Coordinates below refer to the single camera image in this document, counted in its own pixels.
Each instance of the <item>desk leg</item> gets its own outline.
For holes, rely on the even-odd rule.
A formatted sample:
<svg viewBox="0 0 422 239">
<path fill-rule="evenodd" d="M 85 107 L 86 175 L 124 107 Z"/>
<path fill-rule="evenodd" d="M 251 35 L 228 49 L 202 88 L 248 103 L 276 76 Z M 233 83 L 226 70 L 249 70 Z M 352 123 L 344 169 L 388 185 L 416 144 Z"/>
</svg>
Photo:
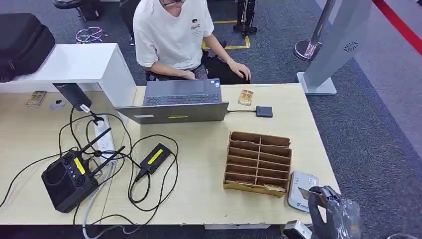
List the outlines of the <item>desk leg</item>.
<svg viewBox="0 0 422 239">
<path fill-rule="evenodd" d="M 136 84 L 118 46 L 111 55 L 99 85 L 114 107 L 133 105 Z M 122 114 L 120 117 L 127 124 L 128 118 Z"/>
</svg>

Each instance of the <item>yellow sticker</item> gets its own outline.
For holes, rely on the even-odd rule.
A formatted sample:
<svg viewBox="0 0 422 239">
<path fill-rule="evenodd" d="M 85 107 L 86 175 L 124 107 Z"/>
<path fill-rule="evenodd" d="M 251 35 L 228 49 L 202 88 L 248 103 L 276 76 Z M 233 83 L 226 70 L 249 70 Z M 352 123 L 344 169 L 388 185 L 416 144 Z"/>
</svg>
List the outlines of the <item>yellow sticker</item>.
<svg viewBox="0 0 422 239">
<path fill-rule="evenodd" d="M 188 118 L 189 116 L 168 116 L 169 119 Z"/>
<path fill-rule="evenodd" d="M 153 163 L 154 162 L 154 160 L 156 160 L 157 159 L 157 157 L 158 156 L 160 156 L 160 154 L 163 152 L 163 150 L 162 149 L 160 149 L 157 153 L 155 153 L 155 155 L 154 156 L 152 156 L 152 158 L 148 161 L 148 164 L 151 164 L 151 163 Z"/>
<path fill-rule="evenodd" d="M 85 169 L 82 167 L 81 162 L 79 162 L 78 158 L 74 159 L 75 163 L 76 163 L 76 167 L 79 169 L 79 171 L 81 172 L 81 174 L 85 173 Z"/>
</svg>

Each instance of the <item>white desk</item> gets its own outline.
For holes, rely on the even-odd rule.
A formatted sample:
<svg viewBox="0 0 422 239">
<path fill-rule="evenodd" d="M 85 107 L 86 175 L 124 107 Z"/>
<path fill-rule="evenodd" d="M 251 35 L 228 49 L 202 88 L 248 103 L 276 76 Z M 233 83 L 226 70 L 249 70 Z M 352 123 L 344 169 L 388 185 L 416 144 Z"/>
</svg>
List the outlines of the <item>white desk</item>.
<svg viewBox="0 0 422 239">
<path fill-rule="evenodd" d="M 92 109 L 97 113 L 116 114 L 111 103 L 102 92 L 89 92 Z M 26 165 L 59 152 L 58 135 L 62 126 L 69 122 L 70 109 L 67 103 L 58 111 L 50 110 L 50 103 L 62 98 L 60 93 L 47 93 L 43 104 L 39 108 L 25 106 L 25 101 L 31 94 L 0 94 L 0 198 L 3 200 L 7 188 L 14 176 Z M 86 115 L 74 112 L 73 119 Z M 74 124 L 75 134 L 83 146 L 86 145 L 85 125 L 89 120 L 84 119 Z M 109 117 L 112 127 L 114 144 L 119 147 L 122 143 L 124 130 L 120 121 Z M 91 125 L 90 139 L 95 138 Z M 62 149 L 68 150 L 76 146 L 70 130 L 67 127 L 62 133 Z M 17 178 L 11 188 L 6 203 L 0 208 L 0 224 L 6 225 L 53 225 L 72 224 L 73 212 L 64 214 L 54 210 L 47 191 L 41 180 L 41 173 L 57 157 L 34 164 Z M 89 214 L 89 222 L 100 218 L 106 202 L 110 183 L 104 186 L 97 196 Z M 82 214 L 91 197 L 81 204 L 76 223 L 82 223 Z"/>
<path fill-rule="evenodd" d="M 242 89 L 254 92 L 252 106 L 237 103 Z M 145 87 L 138 87 L 135 104 L 141 104 Z M 299 170 L 319 178 L 320 185 L 338 185 L 315 125 L 307 99 L 300 84 L 233 85 L 221 86 L 223 101 L 229 101 L 229 110 L 254 109 L 254 106 L 272 106 L 274 117 L 257 118 L 253 113 L 228 114 L 224 121 L 179 124 L 138 125 L 129 121 L 128 130 L 135 141 L 151 134 L 164 134 L 179 144 L 179 179 L 170 198 L 158 209 L 153 225 L 246 225 L 285 224 L 300 219 L 310 223 L 309 214 L 291 208 L 287 196 L 275 196 L 223 189 L 223 174 L 230 131 L 278 135 L 291 139 L 292 171 Z M 140 143 L 133 153 L 141 161 L 157 143 L 172 151 L 174 144 L 166 139 L 152 138 Z M 128 145 L 125 137 L 123 145 Z M 167 159 L 152 175 L 151 192 L 143 208 L 156 205 L 161 180 L 172 160 Z M 125 215 L 135 223 L 145 223 L 151 213 L 140 212 L 127 198 L 130 174 L 129 161 L 113 178 L 103 216 Z M 175 168 L 169 172 L 164 193 L 173 184 Z M 146 178 L 137 185 L 134 198 L 139 199 L 146 189 Z M 112 217 L 102 224 L 127 224 Z"/>
<path fill-rule="evenodd" d="M 128 106 L 136 85 L 117 43 L 59 44 L 33 74 L 0 83 L 0 93 L 57 92 L 52 83 L 78 83 L 104 91 L 113 106 Z"/>
</svg>

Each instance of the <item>hand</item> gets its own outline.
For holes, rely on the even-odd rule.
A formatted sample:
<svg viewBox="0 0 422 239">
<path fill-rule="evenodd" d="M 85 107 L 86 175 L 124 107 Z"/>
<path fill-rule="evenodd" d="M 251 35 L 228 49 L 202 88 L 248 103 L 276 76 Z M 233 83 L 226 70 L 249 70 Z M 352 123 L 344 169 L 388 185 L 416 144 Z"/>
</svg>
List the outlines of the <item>hand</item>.
<svg viewBox="0 0 422 239">
<path fill-rule="evenodd" d="M 250 74 L 250 69 L 247 66 L 237 63 L 234 60 L 228 61 L 227 64 L 230 67 L 230 69 L 234 73 L 236 73 L 239 77 L 242 77 L 242 78 L 244 77 L 245 80 L 250 81 L 251 74 Z"/>
<path fill-rule="evenodd" d="M 326 223 L 318 209 L 319 197 L 310 194 L 309 213 L 314 225 L 314 233 L 319 239 L 360 239 L 362 235 L 359 205 L 345 199 L 331 187 L 311 187 L 309 191 L 322 194 L 326 199 Z"/>
<path fill-rule="evenodd" d="M 196 80 L 195 74 L 192 71 L 183 71 L 182 77 L 188 80 Z"/>
</svg>

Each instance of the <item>wooden organizer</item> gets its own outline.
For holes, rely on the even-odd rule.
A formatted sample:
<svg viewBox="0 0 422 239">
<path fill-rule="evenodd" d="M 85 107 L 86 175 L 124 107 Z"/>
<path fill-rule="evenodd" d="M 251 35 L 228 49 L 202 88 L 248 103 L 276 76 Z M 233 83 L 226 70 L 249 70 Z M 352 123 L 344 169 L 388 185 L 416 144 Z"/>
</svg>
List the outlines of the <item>wooden organizer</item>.
<svg viewBox="0 0 422 239">
<path fill-rule="evenodd" d="M 232 132 L 223 187 L 283 197 L 289 185 L 290 139 Z"/>
</svg>

